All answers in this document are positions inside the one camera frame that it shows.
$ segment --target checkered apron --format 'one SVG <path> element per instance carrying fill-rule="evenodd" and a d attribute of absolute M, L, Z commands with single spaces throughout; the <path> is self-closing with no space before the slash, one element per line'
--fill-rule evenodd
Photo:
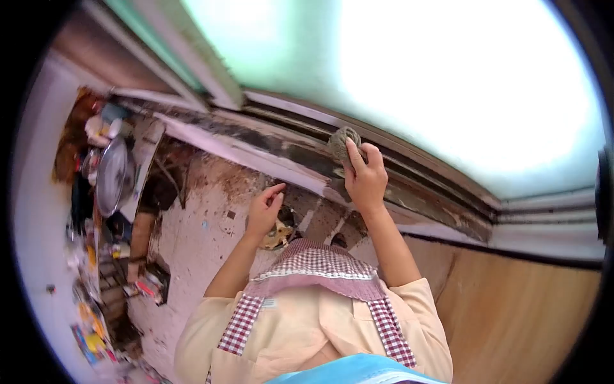
<path fill-rule="evenodd" d="M 343 248 L 307 239 L 291 242 L 271 268 L 250 280 L 217 347 L 241 356 L 265 298 L 284 288 L 314 284 L 366 302 L 386 355 L 406 367 L 416 366 L 375 268 L 356 260 Z M 206 383 L 211 383 L 211 371 Z"/>

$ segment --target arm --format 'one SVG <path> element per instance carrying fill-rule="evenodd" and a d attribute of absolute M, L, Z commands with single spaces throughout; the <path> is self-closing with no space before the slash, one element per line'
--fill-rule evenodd
<path fill-rule="evenodd" d="M 275 225 L 277 213 L 284 202 L 281 192 L 284 183 L 269 187 L 252 200 L 249 206 L 247 229 L 228 259 L 222 265 L 211 284 L 204 292 L 204 297 L 228 297 L 234 299 L 249 280 L 249 270 L 254 263 L 256 249 L 264 236 Z"/>
<path fill-rule="evenodd" d="M 386 284 L 398 287 L 420 279 L 414 257 L 384 206 L 388 174 L 379 149 L 367 143 L 361 146 L 367 153 L 365 164 L 351 139 L 346 145 L 356 172 L 344 166 L 345 186 L 367 225 Z"/>

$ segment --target scrubbing sponge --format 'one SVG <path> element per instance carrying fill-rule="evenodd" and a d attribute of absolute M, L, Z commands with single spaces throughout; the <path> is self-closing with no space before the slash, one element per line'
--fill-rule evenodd
<path fill-rule="evenodd" d="M 358 152 L 362 157 L 365 157 L 363 150 L 360 149 L 361 141 L 360 136 L 350 127 L 343 127 L 337 130 L 337 132 L 330 135 L 328 139 L 327 148 L 328 151 L 333 154 L 341 163 L 346 167 L 349 167 L 354 171 L 352 162 L 349 159 L 348 148 L 346 147 L 346 138 L 351 138 L 356 146 L 359 148 Z"/>

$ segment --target sleeve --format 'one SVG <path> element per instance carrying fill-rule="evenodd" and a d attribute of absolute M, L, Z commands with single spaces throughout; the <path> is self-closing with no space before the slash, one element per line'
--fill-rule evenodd
<path fill-rule="evenodd" d="M 183 383 L 204 382 L 233 303 L 234 299 L 225 297 L 205 297 L 190 315 L 175 349 L 175 373 Z"/>
<path fill-rule="evenodd" d="M 429 346 L 430 356 L 426 358 L 431 362 L 425 367 L 424 373 L 439 380 L 451 382 L 452 356 L 446 341 L 446 333 L 437 315 L 429 282 L 421 278 L 389 289 L 411 308 L 422 327 L 422 333 Z"/>

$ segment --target right hand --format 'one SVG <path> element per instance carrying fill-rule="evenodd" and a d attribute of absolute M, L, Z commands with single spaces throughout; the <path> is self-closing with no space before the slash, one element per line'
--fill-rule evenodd
<path fill-rule="evenodd" d="M 360 156 L 356 144 L 352 139 L 346 140 L 349 159 L 356 170 L 353 172 L 347 166 L 343 166 L 346 174 L 345 187 L 349 196 L 356 205 L 356 209 L 363 216 L 375 213 L 384 208 L 384 193 L 388 183 L 388 174 L 384 168 L 384 159 L 379 149 L 365 143 L 360 148 L 367 153 L 369 164 Z"/>

